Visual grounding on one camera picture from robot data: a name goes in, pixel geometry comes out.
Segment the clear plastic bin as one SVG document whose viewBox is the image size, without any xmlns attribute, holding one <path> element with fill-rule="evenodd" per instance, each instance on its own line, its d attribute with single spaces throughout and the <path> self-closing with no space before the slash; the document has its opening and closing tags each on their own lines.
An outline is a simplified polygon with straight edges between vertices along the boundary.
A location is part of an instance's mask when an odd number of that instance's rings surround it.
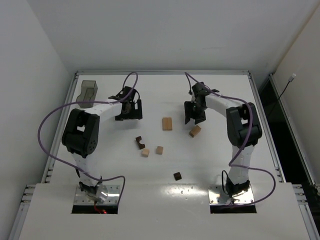
<svg viewBox="0 0 320 240">
<path fill-rule="evenodd" d="M 92 108 L 98 92 L 98 85 L 95 80 L 83 80 L 80 94 L 76 98 L 78 105 L 82 109 Z"/>
</svg>

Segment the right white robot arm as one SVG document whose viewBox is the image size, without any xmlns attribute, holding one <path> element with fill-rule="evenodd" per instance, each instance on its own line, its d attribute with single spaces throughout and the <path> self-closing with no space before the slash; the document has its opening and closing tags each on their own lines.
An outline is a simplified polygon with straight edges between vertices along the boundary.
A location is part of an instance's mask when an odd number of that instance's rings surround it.
<svg viewBox="0 0 320 240">
<path fill-rule="evenodd" d="M 216 90 L 208 89 L 203 82 L 196 83 L 189 91 L 190 101 L 184 102 L 184 123 L 194 120 L 197 125 L 206 120 L 207 109 L 226 118 L 227 137 L 232 145 L 230 170 L 222 190 L 230 198 L 250 186 L 249 167 L 251 155 L 258 140 L 262 137 L 262 127 L 251 102 L 240 98 L 223 96 Z"/>
</svg>

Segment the long light wood block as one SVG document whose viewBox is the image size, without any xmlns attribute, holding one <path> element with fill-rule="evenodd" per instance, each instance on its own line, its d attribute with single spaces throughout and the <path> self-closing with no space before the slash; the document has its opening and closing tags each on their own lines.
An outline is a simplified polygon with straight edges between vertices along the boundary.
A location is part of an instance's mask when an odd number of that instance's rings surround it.
<svg viewBox="0 0 320 240">
<path fill-rule="evenodd" d="M 198 125 L 195 125 L 189 132 L 189 135 L 194 138 L 196 135 L 198 135 L 201 132 L 202 128 Z"/>
</svg>

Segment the small light wood cube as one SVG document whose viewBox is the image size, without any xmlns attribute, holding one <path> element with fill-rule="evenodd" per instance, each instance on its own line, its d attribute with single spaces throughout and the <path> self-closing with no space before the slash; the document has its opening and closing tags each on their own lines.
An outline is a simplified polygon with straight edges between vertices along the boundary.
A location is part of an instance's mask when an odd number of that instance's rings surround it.
<svg viewBox="0 0 320 240">
<path fill-rule="evenodd" d="M 147 157 L 149 156 L 149 154 L 150 154 L 150 150 L 147 149 L 147 148 L 144 148 L 144 149 L 142 150 L 142 152 L 141 152 L 141 155 L 142 155 L 143 157 L 145 157 L 145 158 L 147 158 Z"/>
</svg>

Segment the small dark wood cube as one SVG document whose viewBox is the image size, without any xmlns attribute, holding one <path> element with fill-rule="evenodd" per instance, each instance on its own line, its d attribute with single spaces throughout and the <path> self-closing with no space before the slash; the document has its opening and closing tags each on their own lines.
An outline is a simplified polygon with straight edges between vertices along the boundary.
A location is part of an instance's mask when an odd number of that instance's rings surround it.
<svg viewBox="0 0 320 240">
<path fill-rule="evenodd" d="M 174 173 L 174 174 L 173 174 L 173 177 L 174 177 L 175 181 L 179 181 L 179 180 L 182 179 L 182 175 L 181 175 L 180 172 Z"/>
</svg>

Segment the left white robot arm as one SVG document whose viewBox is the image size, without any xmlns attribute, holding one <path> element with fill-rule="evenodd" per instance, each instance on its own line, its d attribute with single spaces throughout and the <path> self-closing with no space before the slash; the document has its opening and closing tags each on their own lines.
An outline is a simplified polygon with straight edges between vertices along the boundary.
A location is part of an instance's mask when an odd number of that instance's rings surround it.
<svg viewBox="0 0 320 240">
<path fill-rule="evenodd" d="M 103 203 L 108 197 L 107 187 L 103 185 L 97 167 L 98 158 L 94 153 L 98 146 L 100 124 L 110 119 L 124 121 L 143 118 L 142 101 L 136 89 L 124 86 L 117 95 L 109 98 L 114 103 L 73 109 L 61 140 L 75 160 L 80 190 L 97 203 Z"/>
</svg>

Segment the dark arch wood block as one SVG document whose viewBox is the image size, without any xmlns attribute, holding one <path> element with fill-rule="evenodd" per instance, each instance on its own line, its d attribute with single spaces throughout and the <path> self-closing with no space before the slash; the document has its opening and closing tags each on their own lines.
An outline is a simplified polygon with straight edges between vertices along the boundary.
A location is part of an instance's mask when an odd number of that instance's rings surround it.
<svg viewBox="0 0 320 240">
<path fill-rule="evenodd" d="M 144 148 L 146 147 L 145 144 L 142 143 L 142 137 L 141 137 L 141 136 L 137 136 L 137 137 L 135 138 L 135 141 L 136 141 L 137 146 L 138 146 L 138 148 L 139 148 L 140 150 L 142 150 L 142 149 L 144 149 Z"/>
</svg>

